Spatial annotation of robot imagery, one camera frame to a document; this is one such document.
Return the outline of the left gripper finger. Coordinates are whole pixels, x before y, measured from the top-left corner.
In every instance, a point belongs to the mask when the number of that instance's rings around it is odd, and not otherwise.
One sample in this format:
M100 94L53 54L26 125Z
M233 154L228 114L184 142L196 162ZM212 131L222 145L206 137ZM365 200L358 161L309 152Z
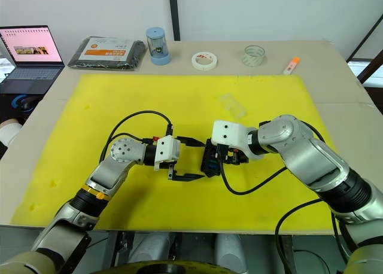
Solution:
M205 147L205 144L203 142L191 137L177 136L176 139L188 147Z
M203 177L204 175L196 174L196 173L185 173L183 175L178 175L177 170L175 169L175 165L174 164L169 165L168 179L172 181L190 182Z

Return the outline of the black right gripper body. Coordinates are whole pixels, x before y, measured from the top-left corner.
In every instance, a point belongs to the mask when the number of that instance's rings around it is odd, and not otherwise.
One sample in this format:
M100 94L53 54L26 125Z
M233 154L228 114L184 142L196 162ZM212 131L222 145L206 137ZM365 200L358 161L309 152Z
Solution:
M240 165L249 162L249 158L241 150L222 144L217 145L216 158L220 163L227 165Z

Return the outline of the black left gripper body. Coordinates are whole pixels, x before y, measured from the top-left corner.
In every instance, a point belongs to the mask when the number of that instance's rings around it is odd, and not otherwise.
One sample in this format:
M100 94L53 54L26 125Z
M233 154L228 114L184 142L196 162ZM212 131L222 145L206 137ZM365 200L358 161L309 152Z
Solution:
M180 157L180 141L176 138L160 138L157 142L157 169L167 169Z

